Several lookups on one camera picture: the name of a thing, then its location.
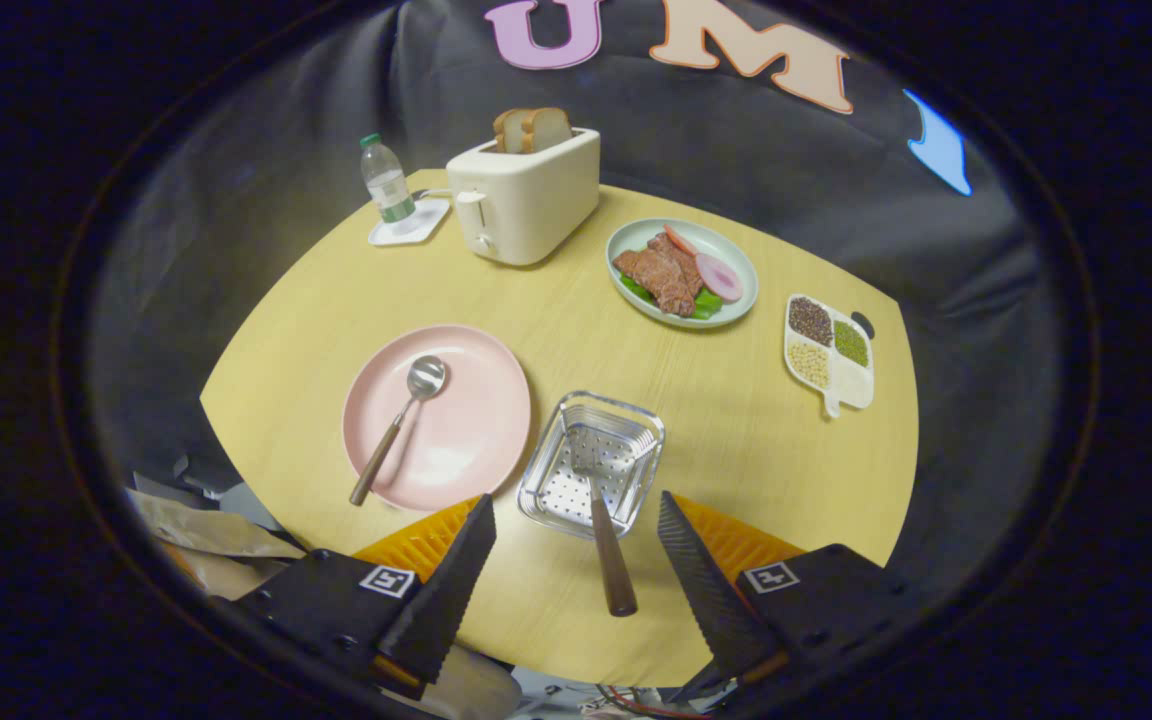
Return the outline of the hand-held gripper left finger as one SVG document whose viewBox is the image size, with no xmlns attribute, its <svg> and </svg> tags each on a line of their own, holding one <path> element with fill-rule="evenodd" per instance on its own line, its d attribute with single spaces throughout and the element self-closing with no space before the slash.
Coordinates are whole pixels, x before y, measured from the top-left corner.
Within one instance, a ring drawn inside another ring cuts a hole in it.
<svg viewBox="0 0 1152 720">
<path fill-rule="evenodd" d="M 493 506 L 470 497 L 355 553 L 308 552 L 230 615 L 334 685 L 417 700 L 442 673 L 494 546 Z"/>
</svg>

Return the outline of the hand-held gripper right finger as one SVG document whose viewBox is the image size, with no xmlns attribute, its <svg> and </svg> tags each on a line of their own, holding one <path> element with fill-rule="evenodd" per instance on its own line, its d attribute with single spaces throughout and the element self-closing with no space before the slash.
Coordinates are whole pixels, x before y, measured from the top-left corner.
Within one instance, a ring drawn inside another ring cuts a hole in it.
<svg viewBox="0 0 1152 720">
<path fill-rule="evenodd" d="M 685 698 L 726 682 L 738 700 L 801 691 L 895 638 L 922 605 L 914 583 L 846 544 L 801 550 L 668 491 L 657 535 L 710 651 Z"/>
</svg>

